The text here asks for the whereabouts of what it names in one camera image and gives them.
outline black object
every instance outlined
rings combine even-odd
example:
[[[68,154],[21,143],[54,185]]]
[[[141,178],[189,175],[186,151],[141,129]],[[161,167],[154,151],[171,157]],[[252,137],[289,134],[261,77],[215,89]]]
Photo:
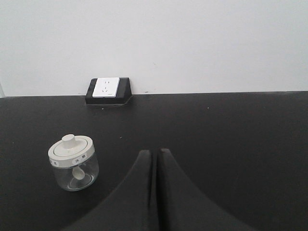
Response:
[[[147,231],[152,155],[143,150],[119,186],[95,209],[64,231]]]
[[[96,81],[97,78],[93,78],[90,82],[88,92],[86,95],[87,104],[99,104],[99,105],[125,104],[131,97],[129,78],[120,78],[116,96],[114,98],[109,98],[109,97],[93,98],[92,94],[95,88]]]
[[[158,154],[157,202],[160,225],[165,231],[254,230],[208,199],[186,176],[169,149],[161,149]]]
[[[133,95],[104,110],[84,96],[0,98],[0,230],[67,227],[107,198],[140,149],[168,147],[200,191],[239,220],[307,231],[307,118],[308,91]],[[78,192],[58,187],[47,156],[68,133],[91,137],[100,165]]]

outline lid knob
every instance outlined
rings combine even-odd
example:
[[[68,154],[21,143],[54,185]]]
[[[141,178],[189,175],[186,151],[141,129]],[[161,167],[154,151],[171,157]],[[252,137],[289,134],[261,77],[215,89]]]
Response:
[[[73,134],[68,134],[62,137],[63,147],[65,149],[70,149],[76,146],[75,136]]]

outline white wall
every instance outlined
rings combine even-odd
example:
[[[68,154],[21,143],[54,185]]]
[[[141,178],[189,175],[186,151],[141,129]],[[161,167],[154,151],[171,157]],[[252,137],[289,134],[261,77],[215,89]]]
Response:
[[[308,90],[306,0],[2,0],[6,96]]]

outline glass jar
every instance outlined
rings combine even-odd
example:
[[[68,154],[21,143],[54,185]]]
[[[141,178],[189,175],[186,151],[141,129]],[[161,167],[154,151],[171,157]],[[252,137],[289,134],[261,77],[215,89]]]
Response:
[[[99,166],[90,137],[63,136],[49,149],[48,156],[57,183],[64,190],[82,190],[98,176]]]

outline white jar lid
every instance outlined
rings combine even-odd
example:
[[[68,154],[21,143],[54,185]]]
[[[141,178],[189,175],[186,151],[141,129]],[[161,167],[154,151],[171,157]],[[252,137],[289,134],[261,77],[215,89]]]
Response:
[[[51,146],[48,156],[52,166],[66,168],[85,162],[93,156],[94,152],[90,137],[69,134]]]

